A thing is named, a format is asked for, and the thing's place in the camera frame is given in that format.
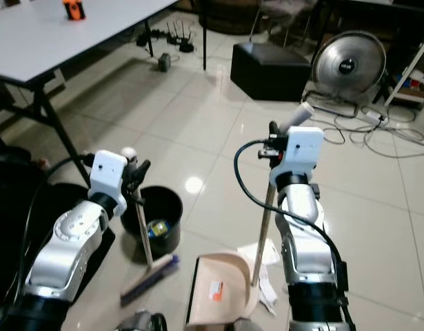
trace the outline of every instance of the fan grille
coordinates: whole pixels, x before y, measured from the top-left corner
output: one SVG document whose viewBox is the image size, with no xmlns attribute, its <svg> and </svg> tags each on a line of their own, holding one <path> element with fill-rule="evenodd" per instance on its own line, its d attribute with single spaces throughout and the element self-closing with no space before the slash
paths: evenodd
<svg viewBox="0 0 424 331">
<path fill-rule="evenodd" d="M 380 80 L 385 64 L 385 49 L 373 34 L 347 31 L 319 50 L 312 68 L 313 81 L 323 94 L 354 100 Z"/>
</svg>

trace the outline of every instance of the dustpan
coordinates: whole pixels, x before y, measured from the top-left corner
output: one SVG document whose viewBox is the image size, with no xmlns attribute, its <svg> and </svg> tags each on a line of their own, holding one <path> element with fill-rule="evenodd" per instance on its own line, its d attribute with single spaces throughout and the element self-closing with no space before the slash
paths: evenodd
<svg viewBox="0 0 424 331">
<path fill-rule="evenodd" d="M 252 263 L 236 252 L 199 256 L 186 325 L 222 325 L 249 317 L 259 299 L 252 274 Z"/>
</svg>

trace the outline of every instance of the white table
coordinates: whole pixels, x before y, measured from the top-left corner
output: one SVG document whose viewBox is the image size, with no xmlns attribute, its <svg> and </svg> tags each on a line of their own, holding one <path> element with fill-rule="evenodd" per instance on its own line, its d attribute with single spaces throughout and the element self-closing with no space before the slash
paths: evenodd
<svg viewBox="0 0 424 331">
<path fill-rule="evenodd" d="M 61 0 L 34 0 L 0 10 L 0 81 L 34 92 L 32 107 L 4 108 L 52 126 L 81 174 L 88 174 L 45 92 L 47 75 L 131 26 L 171 6 L 176 0 L 83 0 L 86 19 L 68 21 Z"/>
</svg>

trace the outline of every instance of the sticker label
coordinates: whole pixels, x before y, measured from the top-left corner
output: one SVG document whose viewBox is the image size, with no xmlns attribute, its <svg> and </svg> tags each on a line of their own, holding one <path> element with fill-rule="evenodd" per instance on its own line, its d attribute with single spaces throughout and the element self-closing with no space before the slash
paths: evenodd
<svg viewBox="0 0 424 331">
<path fill-rule="evenodd" d="M 221 301 L 223 299 L 222 281 L 213 281 L 210 283 L 209 299 L 213 301 Z"/>
</svg>

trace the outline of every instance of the orange object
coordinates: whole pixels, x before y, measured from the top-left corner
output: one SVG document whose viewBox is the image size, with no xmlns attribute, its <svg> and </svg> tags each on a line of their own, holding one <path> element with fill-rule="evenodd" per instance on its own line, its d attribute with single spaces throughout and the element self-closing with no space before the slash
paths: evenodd
<svg viewBox="0 0 424 331">
<path fill-rule="evenodd" d="M 78 21 L 86 18 L 81 0 L 63 0 L 63 4 L 70 20 Z"/>
<path fill-rule="evenodd" d="M 223 299 L 223 282 L 219 283 L 219 287 L 216 289 L 216 292 L 213 294 L 213 301 L 221 301 Z"/>
</svg>

